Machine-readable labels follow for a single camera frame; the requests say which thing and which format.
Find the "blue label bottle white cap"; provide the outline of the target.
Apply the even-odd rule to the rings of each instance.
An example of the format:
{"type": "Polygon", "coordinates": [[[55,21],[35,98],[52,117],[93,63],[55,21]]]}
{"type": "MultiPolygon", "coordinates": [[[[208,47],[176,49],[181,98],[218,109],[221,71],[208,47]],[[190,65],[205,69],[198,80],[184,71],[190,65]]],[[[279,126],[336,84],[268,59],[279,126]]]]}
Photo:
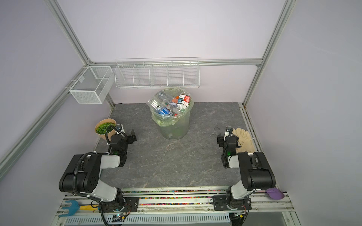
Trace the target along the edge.
{"type": "Polygon", "coordinates": [[[170,115],[174,116],[174,112],[172,111],[171,105],[162,105],[157,108],[157,113],[159,115],[170,115]]]}

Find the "clear bottle blue cap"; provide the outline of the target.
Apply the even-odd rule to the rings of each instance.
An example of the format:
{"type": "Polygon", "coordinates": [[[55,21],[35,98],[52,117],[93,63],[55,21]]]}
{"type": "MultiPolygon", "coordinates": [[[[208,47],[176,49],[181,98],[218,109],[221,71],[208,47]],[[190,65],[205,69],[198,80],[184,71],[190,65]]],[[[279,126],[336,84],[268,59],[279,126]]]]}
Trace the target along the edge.
{"type": "Polygon", "coordinates": [[[160,91],[155,95],[162,103],[166,105],[176,105],[178,104],[178,98],[175,95],[172,95],[170,92],[160,91]]]}

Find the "red label cola bottle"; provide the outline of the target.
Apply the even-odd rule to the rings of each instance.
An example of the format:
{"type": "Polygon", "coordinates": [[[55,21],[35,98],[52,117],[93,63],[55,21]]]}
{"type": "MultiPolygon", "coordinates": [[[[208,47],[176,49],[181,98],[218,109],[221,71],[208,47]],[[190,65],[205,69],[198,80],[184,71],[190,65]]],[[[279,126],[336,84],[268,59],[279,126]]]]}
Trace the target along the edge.
{"type": "Polygon", "coordinates": [[[191,97],[186,94],[180,94],[177,100],[177,107],[179,109],[186,109],[190,105],[191,97]]]}

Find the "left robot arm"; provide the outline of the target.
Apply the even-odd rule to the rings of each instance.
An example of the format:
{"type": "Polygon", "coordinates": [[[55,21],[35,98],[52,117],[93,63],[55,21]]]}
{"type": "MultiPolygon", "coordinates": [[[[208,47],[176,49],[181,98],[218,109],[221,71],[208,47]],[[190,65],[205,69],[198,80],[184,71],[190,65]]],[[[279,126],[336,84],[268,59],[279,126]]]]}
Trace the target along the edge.
{"type": "Polygon", "coordinates": [[[116,134],[108,137],[105,133],[108,151],[76,154],[63,173],[58,188],[63,193],[82,196],[99,204],[99,212],[136,212],[139,204],[137,197],[125,198],[120,188],[110,186],[100,179],[105,169],[120,168],[127,160],[128,146],[137,141],[134,130],[127,135],[123,125],[110,125],[116,134]]]}

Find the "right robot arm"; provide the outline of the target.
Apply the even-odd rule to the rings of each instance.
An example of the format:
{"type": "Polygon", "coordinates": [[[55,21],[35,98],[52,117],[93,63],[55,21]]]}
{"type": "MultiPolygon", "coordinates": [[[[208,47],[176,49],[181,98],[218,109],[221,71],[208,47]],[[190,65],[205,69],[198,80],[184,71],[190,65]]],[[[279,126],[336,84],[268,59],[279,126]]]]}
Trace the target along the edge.
{"type": "Polygon", "coordinates": [[[213,206],[216,211],[251,210],[250,196],[257,190],[267,190],[276,185],[275,176],[262,152],[238,153],[241,147],[233,128],[227,127],[224,135],[218,135],[217,144],[222,148],[222,165],[224,168],[239,169],[240,180],[230,186],[225,195],[215,195],[213,206]]]}

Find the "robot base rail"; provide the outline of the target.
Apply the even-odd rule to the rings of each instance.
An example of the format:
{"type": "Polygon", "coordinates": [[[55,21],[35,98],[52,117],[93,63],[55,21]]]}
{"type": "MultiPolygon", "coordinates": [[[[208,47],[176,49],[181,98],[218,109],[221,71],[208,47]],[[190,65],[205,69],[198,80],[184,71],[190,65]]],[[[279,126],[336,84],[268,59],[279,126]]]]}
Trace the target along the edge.
{"type": "Polygon", "coordinates": [[[103,213],[79,210],[69,217],[59,217],[68,211],[66,200],[78,201],[79,205],[97,206],[96,202],[79,196],[66,196],[53,220],[55,226],[166,226],[166,225],[278,225],[298,226],[300,221],[290,198],[273,200],[265,193],[250,196],[251,210],[216,211],[213,206],[215,195],[225,195],[225,186],[169,187],[169,188],[128,188],[123,191],[125,198],[137,197],[136,212],[103,213]]]}

